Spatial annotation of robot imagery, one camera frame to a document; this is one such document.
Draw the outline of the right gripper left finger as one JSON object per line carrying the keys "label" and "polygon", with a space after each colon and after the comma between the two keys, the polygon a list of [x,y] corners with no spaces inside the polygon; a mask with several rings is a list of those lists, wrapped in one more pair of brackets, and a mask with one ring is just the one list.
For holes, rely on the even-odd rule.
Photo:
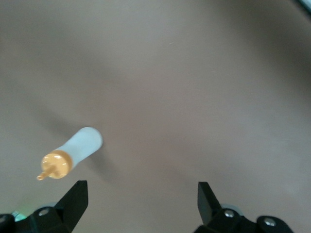
{"label": "right gripper left finger", "polygon": [[37,209],[23,220],[1,214],[2,233],[71,233],[88,206],[87,181],[77,181],[56,203]]}

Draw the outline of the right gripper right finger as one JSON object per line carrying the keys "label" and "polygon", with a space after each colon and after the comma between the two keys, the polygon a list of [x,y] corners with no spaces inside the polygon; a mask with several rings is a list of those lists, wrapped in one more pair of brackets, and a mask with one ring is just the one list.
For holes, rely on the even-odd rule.
{"label": "right gripper right finger", "polygon": [[202,225],[198,233],[292,233],[293,230],[274,216],[259,216],[256,222],[248,220],[233,208],[220,205],[207,182],[198,183],[197,206]]}

